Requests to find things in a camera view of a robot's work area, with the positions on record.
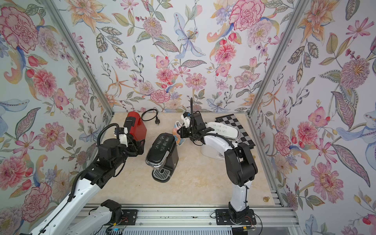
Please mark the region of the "blue striped cloth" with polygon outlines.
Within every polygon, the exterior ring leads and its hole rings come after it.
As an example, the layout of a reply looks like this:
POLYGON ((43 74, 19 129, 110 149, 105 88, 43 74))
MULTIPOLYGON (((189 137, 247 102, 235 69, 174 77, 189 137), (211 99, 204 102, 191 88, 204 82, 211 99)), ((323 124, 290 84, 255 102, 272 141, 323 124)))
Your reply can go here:
POLYGON ((180 136, 178 131, 183 127, 182 123, 179 121, 176 121, 172 130, 172 134, 175 138, 175 142, 178 146, 181 146, 184 144, 185 139, 180 136))

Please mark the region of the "red coffee machine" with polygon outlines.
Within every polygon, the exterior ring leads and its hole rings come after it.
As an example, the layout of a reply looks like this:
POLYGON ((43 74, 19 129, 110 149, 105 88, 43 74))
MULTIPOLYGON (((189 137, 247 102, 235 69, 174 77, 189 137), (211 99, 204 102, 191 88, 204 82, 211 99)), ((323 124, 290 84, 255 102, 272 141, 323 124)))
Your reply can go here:
POLYGON ((132 135, 137 141, 146 140, 147 128, 139 113, 129 112, 123 127, 127 135, 132 135))

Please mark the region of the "black coffee machine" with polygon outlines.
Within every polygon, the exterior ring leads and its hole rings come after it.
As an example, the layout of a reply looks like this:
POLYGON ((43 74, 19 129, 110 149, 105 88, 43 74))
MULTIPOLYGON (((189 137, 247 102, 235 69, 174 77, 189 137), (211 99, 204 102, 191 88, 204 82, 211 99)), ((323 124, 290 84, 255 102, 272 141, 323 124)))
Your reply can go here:
POLYGON ((161 133, 153 142, 146 156, 146 164, 153 168, 152 178, 160 183, 168 182, 179 161, 175 137, 161 133))

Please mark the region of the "white coffee machine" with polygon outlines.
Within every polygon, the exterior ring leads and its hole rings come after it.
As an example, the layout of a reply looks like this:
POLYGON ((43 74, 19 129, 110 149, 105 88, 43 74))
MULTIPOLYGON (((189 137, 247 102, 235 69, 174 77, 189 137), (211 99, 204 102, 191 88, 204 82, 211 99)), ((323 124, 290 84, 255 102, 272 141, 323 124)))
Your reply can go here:
POLYGON ((235 127, 218 122, 208 122, 203 131, 205 134, 209 134, 201 139, 204 144, 200 151, 206 157, 225 161, 224 153, 238 145, 235 139, 239 131, 235 127))

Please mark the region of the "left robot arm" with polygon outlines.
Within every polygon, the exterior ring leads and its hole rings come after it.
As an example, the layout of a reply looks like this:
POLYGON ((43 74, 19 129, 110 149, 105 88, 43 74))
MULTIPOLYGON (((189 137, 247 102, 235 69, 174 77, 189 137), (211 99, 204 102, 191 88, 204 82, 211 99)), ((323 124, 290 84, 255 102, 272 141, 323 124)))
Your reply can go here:
POLYGON ((127 119, 122 127, 106 126, 97 138, 98 152, 92 163, 73 180, 62 203, 31 232, 31 235, 89 235, 105 225, 114 227, 128 219, 120 203, 107 199, 89 216, 71 225, 86 204, 121 173, 126 160, 144 152, 147 128, 127 119))

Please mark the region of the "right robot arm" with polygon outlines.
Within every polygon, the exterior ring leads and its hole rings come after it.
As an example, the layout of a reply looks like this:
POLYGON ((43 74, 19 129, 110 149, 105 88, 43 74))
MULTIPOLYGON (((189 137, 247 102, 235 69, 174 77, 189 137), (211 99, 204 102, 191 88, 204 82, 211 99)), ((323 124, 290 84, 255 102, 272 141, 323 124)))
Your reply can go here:
POLYGON ((251 153, 255 145, 236 143, 240 132, 234 126, 205 122, 201 113, 193 110, 193 99, 190 99, 190 108, 189 112, 182 115, 184 124, 177 134, 182 139, 190 139, 194 144, 201 142, 203 146, 208 146, 224 157, 226 173, 233 184, 229 215, 234 223, 239 223, 249 211, 248 192, 258 173, 251 153))

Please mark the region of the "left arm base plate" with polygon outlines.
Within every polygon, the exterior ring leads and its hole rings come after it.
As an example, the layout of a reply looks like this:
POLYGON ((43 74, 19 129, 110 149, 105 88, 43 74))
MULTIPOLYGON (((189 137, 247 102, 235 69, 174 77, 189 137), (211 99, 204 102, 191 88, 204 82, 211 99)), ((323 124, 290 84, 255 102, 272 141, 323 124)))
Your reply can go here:
POLYGON ((110 221, 106 225, 113 226, 133 226, 136 224, 138 210, 116 210, 111 213, 110 221))

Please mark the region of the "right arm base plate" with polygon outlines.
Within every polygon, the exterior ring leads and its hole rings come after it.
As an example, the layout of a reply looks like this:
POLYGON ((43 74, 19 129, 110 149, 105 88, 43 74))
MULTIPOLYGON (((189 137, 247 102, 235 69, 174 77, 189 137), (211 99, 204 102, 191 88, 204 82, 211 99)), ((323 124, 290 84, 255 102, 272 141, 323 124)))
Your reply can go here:
POLYGON ((252 209, 232 211, 230 209, 216 209, 214 218, 217 225, 256 225, 256 216, 252 209))

